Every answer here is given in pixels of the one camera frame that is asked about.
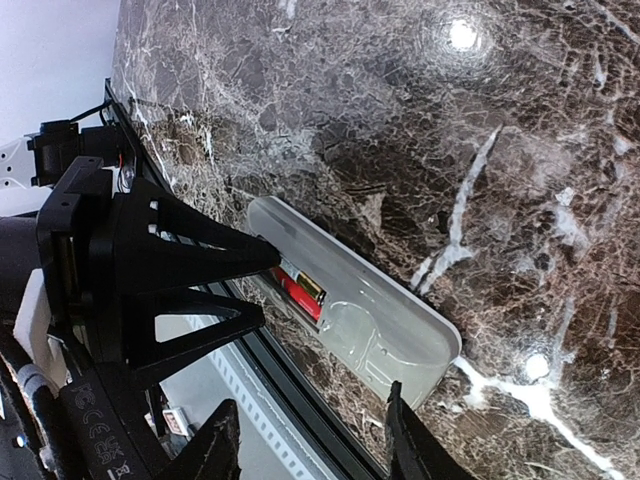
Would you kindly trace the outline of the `white remote control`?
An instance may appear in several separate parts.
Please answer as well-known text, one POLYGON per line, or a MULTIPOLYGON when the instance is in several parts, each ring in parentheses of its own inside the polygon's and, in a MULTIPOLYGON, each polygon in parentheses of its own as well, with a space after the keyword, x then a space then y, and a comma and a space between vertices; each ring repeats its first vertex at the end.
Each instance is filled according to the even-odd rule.
POLYGON ((247 208, 249 233, 274 246, 325 291, 317 323, 272 273, 255 277, 261 292, 296 320, 381 399, 394 381, 416 409, 459 355, 461 335, 440 313, 277 197, 247 208))

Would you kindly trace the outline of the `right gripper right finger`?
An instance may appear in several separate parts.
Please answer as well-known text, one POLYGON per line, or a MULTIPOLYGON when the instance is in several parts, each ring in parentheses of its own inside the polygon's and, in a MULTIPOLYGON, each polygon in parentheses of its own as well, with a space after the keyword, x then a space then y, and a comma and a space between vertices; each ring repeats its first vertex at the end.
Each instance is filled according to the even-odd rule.
POLYGON ((472 480, 429 432, 402 398, 402 383, 394 381, 385 420, 389 479, 472 480))

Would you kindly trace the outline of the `brown battery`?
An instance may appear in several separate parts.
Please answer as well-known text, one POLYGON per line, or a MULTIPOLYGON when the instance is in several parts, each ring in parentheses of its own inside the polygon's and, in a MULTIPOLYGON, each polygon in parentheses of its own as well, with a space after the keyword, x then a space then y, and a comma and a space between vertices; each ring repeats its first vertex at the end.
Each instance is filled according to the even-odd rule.
POLYGON ((326 291, 315 280, 286 258, 281 260, 280 268, 301 286, 318 305, 323 305, 326 298, 326 291))

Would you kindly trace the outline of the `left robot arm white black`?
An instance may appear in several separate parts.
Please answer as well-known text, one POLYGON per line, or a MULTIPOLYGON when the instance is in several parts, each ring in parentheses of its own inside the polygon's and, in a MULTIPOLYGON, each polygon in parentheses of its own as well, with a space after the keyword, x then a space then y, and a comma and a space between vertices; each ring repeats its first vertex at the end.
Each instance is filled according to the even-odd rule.
POLYGON ((1 187, 24 172, 46 199, 1 217, 1 312, 17 314, 41 270, 54 326, 85 329, 96 362, 166 377, 260 327, 253 303, 205 291, 279 262, 264 240, 218 223, 136 175, 142 156, 114 126, 44 123, 1 156, 1 187))

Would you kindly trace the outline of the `red battery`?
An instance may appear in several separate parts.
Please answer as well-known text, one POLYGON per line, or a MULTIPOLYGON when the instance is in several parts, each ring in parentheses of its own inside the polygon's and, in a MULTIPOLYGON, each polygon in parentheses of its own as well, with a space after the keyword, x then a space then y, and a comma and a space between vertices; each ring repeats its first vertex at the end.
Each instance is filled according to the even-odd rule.
POLYGON ((321 315, 321 306, 280 267, 273 268, 272 273, 280 286, 317 323, 321 315))

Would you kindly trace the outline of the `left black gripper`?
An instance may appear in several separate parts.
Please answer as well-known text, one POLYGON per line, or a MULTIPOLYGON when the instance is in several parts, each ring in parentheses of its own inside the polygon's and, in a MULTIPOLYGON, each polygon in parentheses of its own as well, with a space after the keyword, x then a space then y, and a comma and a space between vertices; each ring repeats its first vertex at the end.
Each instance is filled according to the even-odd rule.
POLYGON ((53 331, 82 327, 94 359, 131 370, 181 370, 262 327, 260 306, 186 287, 280 262, 267 241, 144 178, 113 197, 113 170, 94 156, 76 157, 57 181, 36 236, 53 331))

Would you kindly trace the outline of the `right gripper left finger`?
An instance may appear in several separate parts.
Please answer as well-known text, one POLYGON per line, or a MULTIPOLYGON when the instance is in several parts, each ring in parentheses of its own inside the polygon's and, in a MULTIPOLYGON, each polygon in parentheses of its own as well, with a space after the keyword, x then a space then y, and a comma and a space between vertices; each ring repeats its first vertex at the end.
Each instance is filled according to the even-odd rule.
POLYGON ((164 478, 239 479, 239 447, 237 403, 225 399, 179 455, 164 468, 164 478))

